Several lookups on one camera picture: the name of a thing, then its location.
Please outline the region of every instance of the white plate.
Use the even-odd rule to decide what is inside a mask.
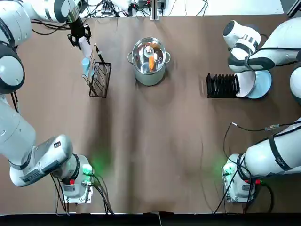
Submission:
[[[239,82],[239,92],[237,97],[246,97],[255,85],[256,75],[255,72],[242,72],[237,73],[237,79]]]
[[[258,99],[267,94],[272,85],[272,76],[268,70],[256,71],[256,82],[253,90],[247,95],[250,99]]]

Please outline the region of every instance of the metal pole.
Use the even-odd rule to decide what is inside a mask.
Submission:
[[[292,7],[287,12],[288,18],[292,18],[300,9],[301,0],[296,0],[296,2],[292,5]]]
[[[157,13],[157,7],[158,7],[158,0],[151,0],[151,14],[150,14],[151,21],[159,20],[159,15]]]

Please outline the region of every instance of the stainless steel pot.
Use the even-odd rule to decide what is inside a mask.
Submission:
[[[162,80],[170,54],[158,39],[148,37],[135,44],[127,60],[134,66],[137,80],[143,85],[153,86]]]

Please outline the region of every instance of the blue plate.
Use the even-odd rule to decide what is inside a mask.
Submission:
[[[268,70],[256,71],[253,90],[247,95],[250,99],[258,99],[267,94],[272,85],[272,76]]]

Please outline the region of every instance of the black plate rack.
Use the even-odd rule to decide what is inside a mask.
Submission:
[[[206,77],[207,98],[236,98],[239,92],[239,82],[237,75],[219,74],[211,77],[210,73]]]

